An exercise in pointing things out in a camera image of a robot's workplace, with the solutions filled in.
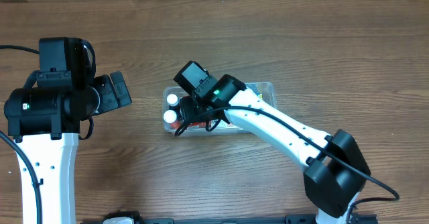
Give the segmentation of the orange tube white cap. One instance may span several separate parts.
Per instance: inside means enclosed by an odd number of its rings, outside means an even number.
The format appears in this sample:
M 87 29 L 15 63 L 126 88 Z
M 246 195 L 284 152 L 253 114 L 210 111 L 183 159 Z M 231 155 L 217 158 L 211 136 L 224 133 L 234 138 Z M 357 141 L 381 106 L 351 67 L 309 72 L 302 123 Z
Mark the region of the orange tube white cap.
M 180 122 L 178 119 L 178 114 L 174 110 L 167 110 L 163 114 L 164 122 L 167 123 L 172 129 L 178 129 L 180 127 Z

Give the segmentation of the black bottle white cap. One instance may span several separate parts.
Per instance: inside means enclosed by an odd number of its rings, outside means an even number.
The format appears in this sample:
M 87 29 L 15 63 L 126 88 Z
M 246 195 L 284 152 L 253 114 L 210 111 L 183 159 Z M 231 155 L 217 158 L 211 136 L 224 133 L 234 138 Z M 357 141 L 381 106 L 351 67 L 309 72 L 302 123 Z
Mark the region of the black bottle white cap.
M 166 102 L 168 104 L 168 109 L 175 111 L 178 116 L 178 119 L 181 119 L 182 115 L 180 113 L 180 102 L 178 96 L 175 94 L 169 94 L 166 97 Z

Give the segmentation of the red white carton box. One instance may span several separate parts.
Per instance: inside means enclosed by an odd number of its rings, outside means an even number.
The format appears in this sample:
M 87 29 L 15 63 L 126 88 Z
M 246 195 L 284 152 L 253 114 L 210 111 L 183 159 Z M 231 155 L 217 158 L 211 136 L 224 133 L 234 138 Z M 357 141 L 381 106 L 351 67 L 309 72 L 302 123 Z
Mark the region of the red white carton box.
M 217 120 L 214 121 L 209 121 L 208 122 L 208 128 L 212 128 L 215 124 L 216 124 Z M 206 122 L 199 122 L 199 123 L 191 123 L 189 125 L 189 127 L 193 127 L 193 128 L 202 128 L 205 129 L 206 128 Z M 224 121 L 221 121 L 218 125 L 217 125 L 217 129 L 218 128 L 232 128 L 235 127 L 233 124 L 227 124 Z

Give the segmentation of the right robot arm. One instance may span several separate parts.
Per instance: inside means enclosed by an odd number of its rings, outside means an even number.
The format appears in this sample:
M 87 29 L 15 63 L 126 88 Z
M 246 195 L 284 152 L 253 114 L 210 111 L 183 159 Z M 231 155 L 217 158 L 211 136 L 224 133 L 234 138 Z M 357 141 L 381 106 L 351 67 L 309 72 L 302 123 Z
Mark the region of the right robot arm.
M 189 61 L 174 77 L 186 92 L 180 100 L 182 126 L 197 122 L 230 123 L 263 139 L 289 157 L 302 171 L 308 199 L 318 207 L 315 223 L 351 223 L 356 199 L 369 167 L 355 138 L 308 127 L 266 103 L 231 75 L 216 79 Z

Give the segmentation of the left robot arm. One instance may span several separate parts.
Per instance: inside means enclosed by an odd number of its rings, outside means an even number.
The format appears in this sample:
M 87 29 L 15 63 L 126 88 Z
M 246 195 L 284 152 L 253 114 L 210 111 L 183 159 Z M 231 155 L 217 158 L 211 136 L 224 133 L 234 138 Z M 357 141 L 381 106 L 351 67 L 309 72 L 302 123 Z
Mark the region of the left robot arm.
M 17 154 L 24 223 L 75 223 L 74 167 L 80 124 L 132 103 L 120 72 L 96 76 L 91 44 L 80 38 L 42 38 L 40 67 L 4 104 Z

